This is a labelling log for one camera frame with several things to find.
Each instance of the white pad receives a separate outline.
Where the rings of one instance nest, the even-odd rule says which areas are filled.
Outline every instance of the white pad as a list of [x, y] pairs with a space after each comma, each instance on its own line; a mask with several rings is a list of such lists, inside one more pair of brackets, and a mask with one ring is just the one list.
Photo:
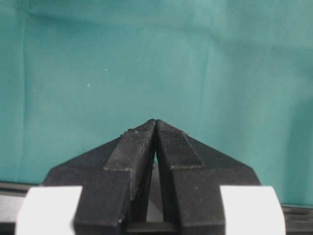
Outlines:
[[15, 235], [75, 235], [73, 220], [82, 186], [35, 187], [24, 200]]
[[285, 220], [273, 187], [221, 186], [226, 235], [285, 235]]
[[15, 223], [23, 201], [23, 197], [0, 195], [0, 223]]

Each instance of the teal cloth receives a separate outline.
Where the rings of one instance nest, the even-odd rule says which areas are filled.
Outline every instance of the teal cloth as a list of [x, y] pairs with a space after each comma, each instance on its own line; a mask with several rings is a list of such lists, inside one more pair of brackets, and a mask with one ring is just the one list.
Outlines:
[[0, 0], [0, 180], [150, 118], [313, 205], [312, 0]]

